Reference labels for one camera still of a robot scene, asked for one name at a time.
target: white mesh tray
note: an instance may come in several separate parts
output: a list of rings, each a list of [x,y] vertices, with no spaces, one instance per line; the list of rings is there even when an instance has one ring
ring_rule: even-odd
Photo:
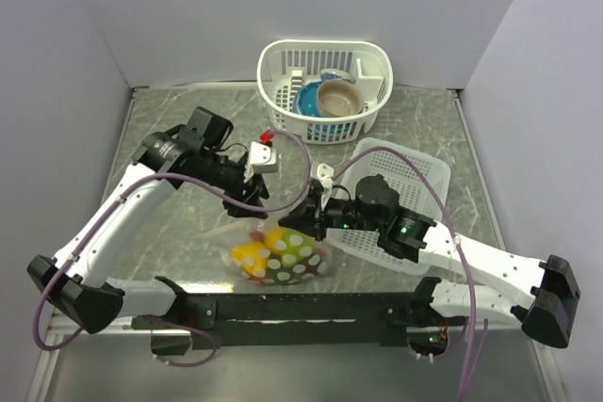
[[[385,146],[407,156],[425,175],[435,192],[446,203],[448,185],[450,183],[450,167],[446,162],[431,157],[428,154],[411,150],[389,141],[376,138],[363,138],[354,150],[354,156],[368,148]],[[387,183],[399,193],[399,203],[419,214],[442,219],[442,213],[437,207],[427,188],[421,183],[415,173],[394,154],[385,151],[370,153],[356,162],[343,176],[341,184],[350,193],[354,193],[356,184],[365,176],[381,174]],[[348,195],[338,190],[337,198]],[[362,231],[329,230],[327,242],[339,247],[345,252],[366,259],[373,264],[382,265],[410,275],[423,275],[429,269],[428,265],[416,264],[408,260],[396,259],[377,247],[379,233]]]

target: red clip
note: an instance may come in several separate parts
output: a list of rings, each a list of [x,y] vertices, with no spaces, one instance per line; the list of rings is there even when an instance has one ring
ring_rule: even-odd
[[[272,131],[270,131],[270,129],[267,129],[260,136],[260,141],[262,142],[263,145],[269,145],[273,138],[274,138],[274,133]]]

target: bowl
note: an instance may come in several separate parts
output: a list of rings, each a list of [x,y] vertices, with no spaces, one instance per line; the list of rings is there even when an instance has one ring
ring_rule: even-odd
[[[333,79],[343,79],[351,84],[356,82],[356,78],[349,72],[338,70],[337,68],[325,68],[324,70],[320,71],[320,80],[325,81]]]
[[[317,92],[322,81],[304,85],[293,99],[293,112],[306,117],[320,117],[317,109]]]
[[[324,118],[350,117],[363,111],[362,94],[343,79],[322,82],[317,91],[317,111]]]

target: beige bowl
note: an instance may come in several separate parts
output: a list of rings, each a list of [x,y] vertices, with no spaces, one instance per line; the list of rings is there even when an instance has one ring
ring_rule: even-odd
[[[359,114],[363,108],[362,94],[350,82],[332,79],[318,87],[317,110],[321,117],[349,117]]]

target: white plastic basket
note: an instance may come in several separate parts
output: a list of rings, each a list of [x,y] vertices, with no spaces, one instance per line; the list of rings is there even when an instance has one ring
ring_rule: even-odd
[[[337,68],[351,73],[365,101],[364,112],[350,117],[312,118],[292,111],[298,90],[320,80],[320,71]],[[257,84],[274,127],[313,144],[355,140],[367,132],[394,86],[392,65],[380,47],[363,41],[281,40],[262,51]]]
[[[448,185],[450,183],[450,167],[446,162],[431,157],[428,154],[375,138],[363,138],[360,140],[353,155],[357,155],[375,146],[386,146],[407,156],[425,175],[435,189],[435,192],[442,199],[442,202],[446,202]],[[398,191],[401,206],[412,209],[419,214],[435,218],[436,220],[442,219],[442,213],[427,188],[421,183],[415,173],[392,153],[377,151],[363,157],[346,171],[341,184],[353,194],[358,181],[365,176],[375,174],[381,174],[387,183]],[[336,196],[338,198],[348,197],[341,190],[337,192]],[[428,265],[396,259],[377,247],[378,235],[379,233],[373,232],[329,230],[327,242],[349,254],[366,259],[373,264],[391,268],[392,270],[410,275],[423,275],[427,272],[429,269]]]

